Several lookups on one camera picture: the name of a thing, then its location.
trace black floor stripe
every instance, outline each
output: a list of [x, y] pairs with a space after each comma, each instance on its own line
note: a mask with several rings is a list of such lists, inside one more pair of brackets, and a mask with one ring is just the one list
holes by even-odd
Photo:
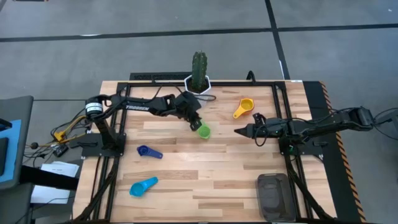
[[270, 32], [271, 28], [241, 28], [241, 29], [210, 29], [210, 30], [181, 30], [164, 32], [131, 32], [122, 34], [91, 34], [91, 35], [60, 35], [50, 37], [6, 37], [0, 42], [32, 42], [52, 40], [92, 40], [92, 39], [118, 39], [132, 37], [167, 37], [178, 35], [203, 35], [203, 34], [250, 34]]
[[322, 31], [322, 30], [359, 30], [398, 28], [398, 24], [348, 25], [348, 26], [313, 26], [313, 27], [280, 27], [279, 32]]
[[4, 5], [6, 4], [6, 1], [7, 0], [1, 0], [0, 1], [0, 12], [1, 12], [1, 9], [3, 9]]
[[68, 100], [68, 99], [49, 99], [49, 100], [47, 100], [47, 99], [38, 99], [38, 100], [36, 100], [36, 99], [33, 99], [33, 101], [85, 101], [85, 100], [79, 100], [79, 99], [71, 99], [71, 100]]
[[283, 73], [284, 79], [290, 80], [289, 70], [287, 69], [287, 63], [286, 63], [286, 59], [285, 59], [285, 53], [282, 48], [282, 43], [280, 42], [280, 37], [279, 37], [278, 29], [276, 26], [274, 11], [272, 10], [272, 6], [271, 6], [271, 1], [265, 0], [265, 2], [266, 2], [266, 6], [267, 6], [269, 21], [271, 23], [272, 35], [274, 36], [276, 51], [278, 53], [279, 62], [282, 67], [282, 73]]
[[[0, 10], [6, 0], [0, 2]], [[347, 26], [313, 26], [313, 27], [280, 27], [277, 32], [323, 31], [323, 30], [361, 30], [361, 29], [388, 29], [398, 28], [398, 24], [371, 24], [371, 25], [347, 25]], [[239, 28], [239, 29], [212, 29], [212, 30], [181, 30], [162, 32], [131, 32], [120, 34], [93, 34], [93, 35], [60, 35], [42, 37], [3, 37], [0, 42], [33, 42], [55, 40], [93, 40], [93, 39], [118, 39], [134, 37], [168, 37], [179, 35], [206, 35], [206, 34], [250, 34], [260, 32], [275, 32], [272, 28]]]

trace hexagonal pot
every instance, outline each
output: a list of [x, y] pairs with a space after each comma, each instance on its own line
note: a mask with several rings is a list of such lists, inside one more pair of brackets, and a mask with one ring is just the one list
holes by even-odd
[[[200, 98], [202, 98], [202, 99], [206, 99], [206, 100], [207, 100], [207, 99], [212, 99], [212, 97], [209, 97], [209, 96], [200, 96], [200, 95], [209, 95], [209, 94], [210, 94], [211, 83], [210, 83], [209, 76], [207, 76], [207, 75], [205, 76], [206, 81], [207, 81], [207, 83], [209, 84], [209, 88], [207, 88], [206, 90], [202, 91], [201, 93], [195, 93], [195, 92], [190, 91], [190, 90], [188, 89], [188, 81], [189, 81], [191, 78], [192, 78], [192, 75], [190, 75], [190, 76], [188, 76], [187, 78], [184, 79], [185, 90], [188, 91], [188, 92], [190, 92], [190, 93], [193, 93], [194, 95], [198, 95], [198, 96], [199, 96]], [[206, 105], [206, 101], [203, 101], [203, 100], [199, 100], [199, 103], [200, 103], [201, 107], [204, 107], [204, 106]]]

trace wire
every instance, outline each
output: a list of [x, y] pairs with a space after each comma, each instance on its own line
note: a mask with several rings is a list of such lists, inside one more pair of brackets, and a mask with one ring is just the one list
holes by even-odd
[[43, 162], [44, 164], [52, 157], [52, 155], [54, 155], [54, 153], [49, 153], [50, 154], [50, 156]]
[[[49, 149], [49, 150], [51, 150], [51, 151], [48, 152], [48, 153], [46, 153], [46, 154], [44, 154], [43, 152], [46, 151], [47, 149]], [[33, 159], [33, 167], [36, 167], [36, 166], [35, 166], [35, 162], [36, 162], [36, 159], [37, 159], [37, 158], [45, 159], [46, 156], [48, 156], [49, 154], [51, 154], [51, 155], [47, 158], [47, 160], [44, 161], [43, 163], [46, 163], [46, 162], [49, 160], [49, 158], [51, 158], [52, 152], [53, 152], [53, 148], [48, 146], [47, 148], [45, 148], [44, 151], [42, 151], [42, 153], [39, 154], [38, 156], [35, 156], [35, 157], [34, 157], [34, 159]]]
[[290, 160], [291, 162], [293, 162], [293, 161], [296, 160], [298, 157], [300, 157], [300, 150], [299, 150], [299, 148], [298, 148], [298, 147], [295, 147], [295, 148], [296, 148], [297, 153], [296, 153], [296, 155], [294, 155], [294, 158]]
[[[52, 150], [52, 148], [50, 148], [50, 146], [47, 147], [40, 147], [40, 149], [36, 150], [35, 152], [33, 152], [32, 154], [29, 154], [29, 156], [31, 156], [32, 158], [36, 158], [36, 157], [40, 157], [41, 154], [43, 154], [45, 151], [48, 150]], [[26, 162], [28, 162], [29, 160], [31, 160], [31, 158], [28, 158], [26, 161], [23, 162], [23, 164], [25, 164]]]
[[341, 111], [344, 111], [344, 110], [352, 110], [352, 109], [355, 109], [355, 108], [343, 108], [343, 109], [340, 109], [340, 110], [335, 110], [334, 112], [330, 113], [328, 116], [324, 116], [323, 118], [319, 118], [319, 119], [315, 119], [313, 121], [307, 121], [307, 122], [308, 123], [312, 123], [312, 124], [317, 124], [319, 122], [322, 122], [322, 121], [328, 119], [329, 117], [333, 116], [334, 114], [337, 114], [337, 113], [339, 113]]
[[379, 129], [379, 128], [377, 128], [376, 126], [375, 126], [374, 128], [376, 128], [376, 130], [377, 130], [377, 131], [379, 131], [379, 132], [380, 132], [382, 135], [384, 135], [385, 137], [388, 137], [388, 138], [391, 138], [391, 139], [393, 139], [393, 140], [396, 140], [396, 141], [398, 141], [398, 139], [397, 139], [397, 138], [391, 137], [390, 135], [388, 135], [388, 134], [386, 134], [386, 133], [384, 133], [384, 132], [380, 131], [380, 129]]
[[57, 131], [58, 128], [61, 128], [62, 126], [65, 126], [65, 125], [67, 125], [67, 124], [72, 123], [72, 122], [79, 116], [79, 114], [80, 114], [81, 112], [83, 112], [85, 109], [86, 109], [86, 107], [84, 107], [83, 109], [81, 109], [81, 110], [72, 118], [71, 121], [66, 122], [66, 123], [63, 123], [63, 124], [61, 124], [60, 126], [58, 126], [58, 127], [56, 127], [56, 128], [53, 128], [53, 130], [51, 130], [51, 132], [50, 132], [50, 135], [51, 135], [53, 138], [55, 138], [55, 137], [54, 137], [54, 133]]
[[98, 157], [97, 159], [97, 165], [95, 166], [95, 175], [94, 175], [94, 181], [93, 181], [93, 188], [91, 190], [91, 197], [90, 197], [90, 201], [93, 199], [94, 197], [94, 189], [95, 189], [95, 183], [97, 182], [97, 175], [98, 175], [98, 167], [100, 165], [100, 160], [101, 160], [101, 156]]
[[149, 99], [149, 100], [146, 100], [146, 101], [135, 101], [135, 100], [130, 100], [130, 101], [139, 102], [139, 103], [149, 103], [149, 102], [153, 101], [156, 98], [156, 96], [159, 94], [159, 92], [162, 89], [162, 87], [163, 87], [163, 85], [159, 86], [159, 88], [157, 89], [157, 91], [156, 91], [155, 95], [152, 97], [152, 99]]
[[[45, 203], [45, 204], [43, 204], [43, 205], [34, 207], [34, 208], [32, 209], [32, 213], [33, 213], [34, 210], [37, 210], [37, 209], [39, 209], [39, 208], [42, 208], [42, 207], [48, 205], [49, 203], [51, 203], [51, 202], [54, 201], [54, 200], [70, 199], [70, 198], [74, 198], [74, 197], [75, 197], [75, 196], [71, 196], [71, 197], [67, 197], [67, 198], [53, 198], [53, 199], [51, 199], [49, 202], [47, 202], [47, 203]], [[25, 216], [27, 216], [27, 215], [29, 214], [29, 212], [30, 212], [30, 211], [28, 210], [28, 211], [25, 213], [25, 215], [21, 216], [21, 217], [15, 222], [15, 224], [19, 223], [19, 221], [20, 221], [21, 219], [23, 219]]]
[[[183, 94], [183, 92], [181, 91], [180, 87], [178, 87], [178, 86], [177, 86], [176, 84], [174, 84], [174, 83], [170, 83], [170, 84], [173, 85], [176, 89], [178, 89], [178, 91], [179, 91], [181, 94]], [[203, 99], [203, 98], [201, 98], [202, 96], [211, 97], [211, 99]], [[209, 94], [194, 95], [194, 97], [195, 97], [197, 100], [202, 100], [202, 101], [215, 101], [215, 100], [217, 99], [217, 96], [215, 96], [215, 95], [209, 95]]]
[[217, 96], [215, 95], [209, 95], [209, 94], [201, 94], [201, 95], [195, 95], [195, 98], [197, 100], [202, 100], [202, 101], [215, 101], [217, 99]]
[[[280, 124], [285, 124], [287, 121], [282, 121], [282, 122], [279, 122], [279, 123], [276, 123], [276, 124], [263, 124], [262, 126], [260, 126], [259, 128], [257, 128], [256, 129], [256, 132], [254, 133], [254, 142], [256, 143], [256, 146], [263, 146], [265, 143], [266, 143], [266, 140], [267, 140], [267, 134], [268, 134], [268, 129], [267, 128], [269, 128], [269, 127], [272, 127], [272, 126], [277, 126], [277, 125], [280, 125]], [[259, 132], [260, 132], [260, 129], [264, 129], [265, 128], [265, 132], [266, 132], [266, 136], [264, 137], [264, 141], [261, 143], [261, 144], [259, 144], [258, 142], [257, 142], [257, 138], [258, 138], [258, 134], [259, 134]]]
[[375, 117], [374, 117], [373, 121], [374, 121], [374, 122], [376, 122], [376, 120], [377, 120], [377, 117], [378, 117], [378, 116], [380, 116], [380, 115], [382, 115], [382, 114], [384, 114], [385, 112], [392, 111], [392, 110], [397, 110], [397, 109], [398, 109], [398, 108], [390, 108], [390, 109], [386, 109], [386, 110], [384, 110], [384, 111], [382, 111], [382, 112], [378, 113], [377, 115], [375, 115]]
[[332, 111], [336, 111], [336, 109], [333, 109], [333, 108], [324, 108], [324, 107], [321, 107], [321, 106], [310, 106], [310, 109], [321, 109], [321, 110], [332, 110]]

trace yellow cable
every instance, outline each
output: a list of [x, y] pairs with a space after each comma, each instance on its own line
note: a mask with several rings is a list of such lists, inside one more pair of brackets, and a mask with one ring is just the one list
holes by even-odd
[[63, 144], [63, 143], [66, 143], [66, 142], [69, 142], [69, 141], [71, 141], [71, 140], [73, 140], [73, 139], [76, 139], [76, 138], [80, 138], [80, 137], [82, 137], [82, 136], [84, 136], [86, 133], [83, 133], [83, 134], [79, 134], [78, 136], [75, 136], [75, 137], [73, 137], [73, 138], [69, 138], [69, 139], [65, 139], [65, 140], [62, 140], [62, 141], [59, 141], [59, 142], [51, 142], [51, 143], [48, 143], [48, 144], [44, 144], [44, 145], [39, 145], [39, 147], [47, 147], [47, 146], [52, 146], [52, 145], [57, 145], [57, 144]]
[[83, 119], [85, 119], [85, 118], [86, 118], [86, 115], [81, 115], [81, 116], [77, 117], [76, 119], [74, 119], [74, 120], [67, 126], [67, 128], [65, 128], [63, 131], [54, 133], [53, 135], [54, 135], [55, 140], [58, 141], [58, 142], [63, 141], [63, 140], [64, 140], [63, 138], [64, 138], [65, 135], [67, 134], [67, 131], [68, 131], [69, 129], [71, 129], [72, 127], [74, 127], [74, 125], [76, 125], [77, 122], [79, 122], [79, 121], [81, 121], [81, 120], [83, 120]]

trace wooden table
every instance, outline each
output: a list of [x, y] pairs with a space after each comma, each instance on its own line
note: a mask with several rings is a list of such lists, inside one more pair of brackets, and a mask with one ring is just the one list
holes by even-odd
[[[292, 116], [311, 119], [303, 83], [285, 84]], [[117, 82], [103, 82], [101, 94], [114, 94], [116, 85]], [[134, 87], [131, 96], [152, 98], [157, 89]], [[163, 87], [159, 96], [170, 93], [179, 94], [174, 87]], [[255, 103], [252, 113], [275, 117], [271, 87], [214, 86], [211, 94], [217, 100], [198, 111], [211, 128], [208, 140], [200, 139], [187, 122], [174, 116], [161, 118], [141, 111], [127, 112], [126, 150], [119, 165], [111, 222], [264, 221], [259, 214], [255, 180], [260, 174], [286, 173], [284, 158], [276, 139], [268, 139], [264, 146], [257, 147], [252, 139], [234, 133], [234, 129], [254, 120], [252, 116], [233, 119], [232, 114], [239, 99], [249, 97]], [[284, 111], [282, 98], [279, 100]], [[142, 144], [162, 152], [163, 159], [140, 157], [136, 149]], [[309, 191], [335, 217], [323, 164], [313, 156], [302, 156], [302, 160]], [[75, 216], [90, 201], [96, 162], [97, 158], [88, 158], [83, 163], [73, 206]], [[154, 176], [159, 182], [142, 198], [129, 195], [133, 183]], [[305, 214], [299, 190], [298, 197]], [[106, 199], [107, 193], [100, 217], [104, 215]]]

